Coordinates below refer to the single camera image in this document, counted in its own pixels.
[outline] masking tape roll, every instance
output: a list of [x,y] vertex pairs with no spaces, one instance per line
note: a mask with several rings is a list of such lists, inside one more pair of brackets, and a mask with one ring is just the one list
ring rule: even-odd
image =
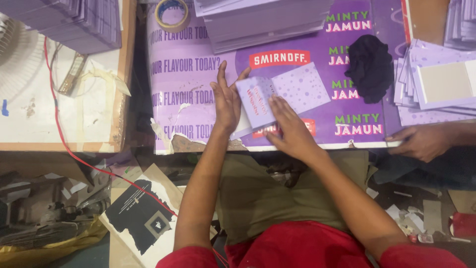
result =
[[[183,18],[175,24],[168,24],[162,21],[162,15],[171,7],[179,7],[185,11]],[[155,8],[155,19],[164,31],[176,33],[183,31],[190,24],[190,12],[183,0],[162,0]]]

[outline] red shirt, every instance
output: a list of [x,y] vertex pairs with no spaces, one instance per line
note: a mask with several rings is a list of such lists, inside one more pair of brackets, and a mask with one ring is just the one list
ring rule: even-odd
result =
[[[254,241],[226,246],[230,268],[372,268],[365,249],[350,235],[315,221],[283,222]],[[157,268],[218,267],[213,252],[184,247]],[[446,250],[411,244],[393,246],[380,258],[381,268],[466,268]]]

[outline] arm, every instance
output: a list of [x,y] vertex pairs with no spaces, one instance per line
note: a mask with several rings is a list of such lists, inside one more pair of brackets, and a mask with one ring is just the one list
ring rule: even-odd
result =
[[[218,69],[218,83],[210,83],[215,95],[217,121],[180,204],[174,251],[188,246],[211,248],[210,223],[215,211],[221,168],[229,137],[236,129],[241,112],[241,100],[235,84],[228,87],[225,80],[226,67],[227,62],[223,61]],[[246,78],[250,71],[248,67],[238,79]]]
[[476,123],[447,122],[411,126],[386,140],[403,141],[400,146],[389,149],[390,154],[409,156],[428,163],[453,146],[476,145]]
[[327,152],[316,144],[299,116],[283,98],[273,95],[269,104],[284,137],[281,139],[268,133],[267,138],[278,150],[312,168],[330,193],[352,234],[377,260],[387,248],[409,243],[395,221],[343,174]]

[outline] olive green pants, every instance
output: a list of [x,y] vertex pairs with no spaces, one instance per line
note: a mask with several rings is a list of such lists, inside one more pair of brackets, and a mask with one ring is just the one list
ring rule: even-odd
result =
[[[366,189],[368,151],[329,154],[347,176]],[[271,225],[284,221],[314,220],[348,232],[313,171],[308,169],[293,188],[287,188],[248,155],[226,155],[216,210],[221,227],[227,232],[228,245],[255,238]]]

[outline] stack of purple cards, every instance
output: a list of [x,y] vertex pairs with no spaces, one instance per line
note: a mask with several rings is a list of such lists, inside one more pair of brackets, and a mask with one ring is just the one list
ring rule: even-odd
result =
[[0,0],[0,12],[80,54],[121,47],[118,0]]
[[334,0],[194,2],[216,54],[321,30]]
[[297,114],[330,102],[313,62],[271,79],[251,77],[240,80],[236,86],[253,129],[276,121],[268,104],[273,93],[283,97]]
[[476,50],[476,0],[450,1],[445,47]]
[[413,39],[405,57],[394,60],[394,103],[402,126],[475,119],[475,64],[476,52]]

